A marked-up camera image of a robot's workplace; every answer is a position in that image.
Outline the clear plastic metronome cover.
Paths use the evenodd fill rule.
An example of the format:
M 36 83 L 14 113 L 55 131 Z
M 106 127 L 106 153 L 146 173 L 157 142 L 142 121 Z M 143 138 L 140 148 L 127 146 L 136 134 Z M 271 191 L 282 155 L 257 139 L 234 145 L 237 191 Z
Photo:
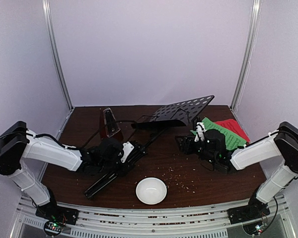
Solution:
M 121 129 L 116 122 L 115 116 L 110 108 L 104 109 L 103 119 L 106 136 L 121 139 Z

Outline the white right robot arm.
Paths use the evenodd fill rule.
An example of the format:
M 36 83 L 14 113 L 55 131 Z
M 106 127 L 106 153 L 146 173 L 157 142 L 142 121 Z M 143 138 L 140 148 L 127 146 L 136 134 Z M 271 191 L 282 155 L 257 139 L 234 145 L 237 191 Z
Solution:
M 277 170 L 255 189 L 246 206 L 228 209 L 231 224 L 268 215 L 268 203 L 298 177 L 298 128 L 287 121 L 267 136 L 232 150 L 227 149 L 225 135 L 220 131 L 205 129 L 202 122 L 197 123 L 196 129 L 195 135 L 176 136 L 175 140 L 181 152 L 196 154 L 208 162 L 210 171 L 228 175 L 267 159 L 283 159 Z

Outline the red paper sheet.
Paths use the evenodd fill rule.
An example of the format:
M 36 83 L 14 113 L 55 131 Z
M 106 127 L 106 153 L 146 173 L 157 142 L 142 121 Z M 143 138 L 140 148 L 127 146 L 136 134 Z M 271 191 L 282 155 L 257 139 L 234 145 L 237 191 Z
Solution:
M 234 132 L 235 134 L 237 134 L 238 136 L 240 136 L 241 138 L 246 140 L 247 143 L 250 142 L 249 137 L 247 136 L 247 134 L 244 132 L 244 130 L 241 128 L 241 126 L 239 125 L 239 123 L 236 120 L 226 119 L 226 120 L 216 121 L 215 123 L 217 125 L 220 125 L 226 129 Z

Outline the dark red wooden metronome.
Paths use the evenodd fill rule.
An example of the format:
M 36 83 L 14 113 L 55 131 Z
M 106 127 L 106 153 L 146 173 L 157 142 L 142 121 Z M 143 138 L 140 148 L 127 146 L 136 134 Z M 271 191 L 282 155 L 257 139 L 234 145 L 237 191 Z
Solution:
M 99 115 L 99 134 L 101 140 L 104 138 L 115 138 L 118 141 L 123 141 L 124 137 L 122 131 L 116 122 L 116 118 L 111 108 L 100 110 Z

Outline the black music stand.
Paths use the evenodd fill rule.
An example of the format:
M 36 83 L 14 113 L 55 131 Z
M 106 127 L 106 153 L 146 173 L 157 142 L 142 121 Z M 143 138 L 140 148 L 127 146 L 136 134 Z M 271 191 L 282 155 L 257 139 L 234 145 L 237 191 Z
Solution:
M 198 114 L 213 100 L 214 95 L 209 95 L 194 100 L 183 101 L 176 104 L 170 104 L 160 107 L 152 115 L 146 116 L 147 119 L 143 122 L 137 122 L 133 120 L 117 120 L 117 123 L 130 123 L 134 132 L 138 130 L 152 130 L 154 134 L 150 136 L 150 139 L 145 145 L 144 155 L 146 149 L 155 141 L 157 138 L 164 133 L 168 128 L 187 126 L 189 123 L 196 123 Z M 98 130 L 90 139 L 86 142 L 85 146 L 99 133 Z M 115 138 L 104 138 L 99 146 L 91 148 L 92 152 L 95 152 L 99 159 L 98 166 L 101 170 L 105 170 L 106 173 L 97 182 L 90 186 L 84 195 L 87 199 L 91 199 L 97 192 L 107 186 L 117 177 L 123 177 L 126 174 L 115 174 L 113 173 L 114 166 L 114 146 L 118 146 L 118 141 Z

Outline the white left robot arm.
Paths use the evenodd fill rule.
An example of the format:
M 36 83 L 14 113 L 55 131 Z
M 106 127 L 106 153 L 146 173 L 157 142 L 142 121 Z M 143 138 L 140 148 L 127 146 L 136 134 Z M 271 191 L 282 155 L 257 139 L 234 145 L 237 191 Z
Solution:
M 52 135 L 36 134 L 25 122 L 18 121 L 0 135 L 0 175 L 10 178 L 31 198 L 39 216 L 58 226 L 74 225 L 78 211 L 57 205 L 52 190 L 34 176 L 24 159 L 90 176 L 104 172 L 85 192 L 87 198 L 92 198 L 116 177 L 128 173 L 145 153 L 145 147 L 135 141 L 122 143 L 112 137 L 88 149 L 64 145 Z

